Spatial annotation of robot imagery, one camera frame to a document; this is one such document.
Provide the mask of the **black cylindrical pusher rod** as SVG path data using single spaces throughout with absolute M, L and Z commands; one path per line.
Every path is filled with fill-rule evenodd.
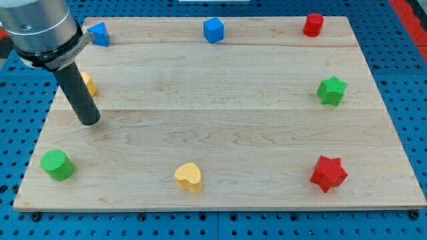
M 75 63 L 53 72 L 62 92 L 66 96 L 80 123 L 94 125 L 100 118 L 100 112 Z

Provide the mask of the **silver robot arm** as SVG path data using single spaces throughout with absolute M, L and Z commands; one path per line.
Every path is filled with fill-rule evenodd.
M 100 120 L 75 58 L 95 39 L 83 33 L 64 0 L 1 0 L 1 28 L 21 60 L 51 72 L 83 125 Z

